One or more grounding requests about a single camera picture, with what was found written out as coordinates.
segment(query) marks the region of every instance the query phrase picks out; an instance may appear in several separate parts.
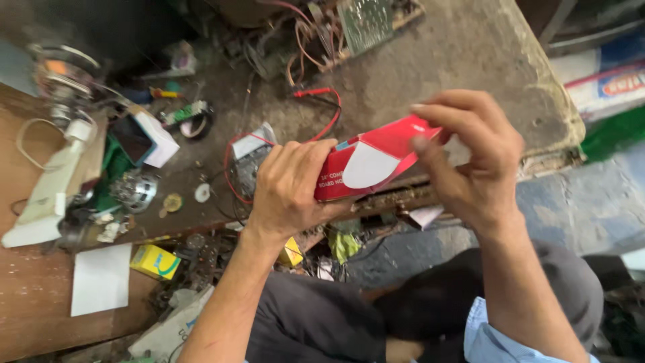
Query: left hand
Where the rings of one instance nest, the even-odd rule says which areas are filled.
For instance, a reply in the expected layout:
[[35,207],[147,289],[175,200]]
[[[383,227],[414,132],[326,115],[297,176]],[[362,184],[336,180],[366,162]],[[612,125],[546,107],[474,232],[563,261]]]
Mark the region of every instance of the left hand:
[[351,200],[320,203],[313,197],[323,163],[337,144],[330,139],[273,147],[257,172],[253,211],[246,225],[258,233],[257,247],[278,253],[289,237],[350,210]]

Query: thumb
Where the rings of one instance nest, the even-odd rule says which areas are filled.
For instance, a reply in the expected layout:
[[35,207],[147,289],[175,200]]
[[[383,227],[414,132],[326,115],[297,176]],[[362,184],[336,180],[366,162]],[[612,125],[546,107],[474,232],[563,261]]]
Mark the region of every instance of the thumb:
[[443,148],[437,141],[416,136],[411,144],[435,188],[439,192],[455,194],[463,184],[463,177],[448,163]]

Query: white plug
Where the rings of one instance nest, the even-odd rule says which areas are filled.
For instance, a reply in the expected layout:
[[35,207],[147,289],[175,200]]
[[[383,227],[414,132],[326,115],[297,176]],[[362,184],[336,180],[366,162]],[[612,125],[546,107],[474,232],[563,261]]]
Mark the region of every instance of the white plug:
[[87,141],[92,133],[92,125],[82,119],[75,119],[70,122],[65,130],[65,139],[68,141]]

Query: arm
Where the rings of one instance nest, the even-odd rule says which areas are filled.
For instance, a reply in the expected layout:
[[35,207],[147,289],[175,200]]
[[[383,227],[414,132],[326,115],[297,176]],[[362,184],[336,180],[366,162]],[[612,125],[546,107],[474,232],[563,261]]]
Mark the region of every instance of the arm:
[[243,362],[255,310],[280,250],[294,234],[348,210],[313,190],[336,140],[275,146],[257,173],[253,211],[237,248],[190,333],[180,363]]
[[413,140],[441,202],[477,235],[491,326],[542,354],[588,362],[515,202],[522,137],[483,92],[451,90],[412,109],[430,125],[443,127],[443,138],[454,133],[471,150],[470,162],[453,168],[435,140]]

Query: small white disc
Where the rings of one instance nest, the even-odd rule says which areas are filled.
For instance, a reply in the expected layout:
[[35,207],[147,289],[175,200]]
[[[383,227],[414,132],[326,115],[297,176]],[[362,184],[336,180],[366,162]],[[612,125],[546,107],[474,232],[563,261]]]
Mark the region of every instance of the small white disc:
[[208,183],[199,184],[195,190],[195,200],[204,203],[210,198],[210,185]]

